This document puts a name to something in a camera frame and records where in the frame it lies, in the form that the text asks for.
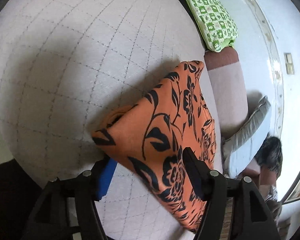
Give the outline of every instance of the green pillow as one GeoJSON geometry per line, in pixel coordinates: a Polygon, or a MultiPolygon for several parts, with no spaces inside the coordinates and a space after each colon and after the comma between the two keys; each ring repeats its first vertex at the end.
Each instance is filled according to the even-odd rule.
{"type": "Polygon", "coordinates": [[[209,50],[220,52],[231,46],[238,29],[218,0],[186,0],[209,50]]]}

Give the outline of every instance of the decorative wall trim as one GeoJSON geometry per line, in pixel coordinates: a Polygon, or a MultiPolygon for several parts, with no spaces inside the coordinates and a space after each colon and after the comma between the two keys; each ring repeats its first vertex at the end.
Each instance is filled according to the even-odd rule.
{"type": "Polygon", "coordinates": [[[269,62],[272,69],[272,78],[275,90],[275,123],[274,130],[271,130],[271,134],[277,137],[281,137],[282,122],[283,122],[283,109],[284,109],[284,94],[283,94],[283,80],[282,80],[282,68],[280,63],[280,57],[275,44],[274,37],[272,35],[268,21],[263,14],[260,6],[256,0],[245,0],[250,7],[253,15],[255,16],[260,30],[263,34],[263,38],[269,54],[269,62]]]}

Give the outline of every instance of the gray pillow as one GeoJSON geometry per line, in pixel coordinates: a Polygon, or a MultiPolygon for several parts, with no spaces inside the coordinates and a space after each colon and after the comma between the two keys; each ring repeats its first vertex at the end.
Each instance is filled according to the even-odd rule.
{"type": "Polygon", "coordinates": [[[223,142],[224,172],[230,178],[237,177],[256,155],[267,137],[270,120],[271,104],[265,96],[240,130],[223,142]]]}

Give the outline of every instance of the checkered pattern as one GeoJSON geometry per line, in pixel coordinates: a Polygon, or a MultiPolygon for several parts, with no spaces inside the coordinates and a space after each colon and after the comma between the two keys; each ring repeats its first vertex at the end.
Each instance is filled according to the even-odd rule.
{"type": "MultiPolygon", "coordinates": [[[[102,158],[90,131],[109,111],[203,54],[178,0],[10,0],[0,13],[3,137],[41,186],[75,177],[102,158]]],[[[97,207],[115,239],[166,239],[179,227],[120,165],[97,207]]]]}

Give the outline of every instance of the clothing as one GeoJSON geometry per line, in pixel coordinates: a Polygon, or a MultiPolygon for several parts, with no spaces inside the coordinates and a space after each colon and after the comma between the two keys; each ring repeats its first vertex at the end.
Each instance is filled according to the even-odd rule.
{"type": "Polygon", "coordinates": [[[195,195],[182,162],[191,147],[213,168],[214,120],[202,96],[201,61],[181,62],[111,127],[92,133],[96,145],[137,173],[159,202],[195,232],[206,203],[195,195]]]}

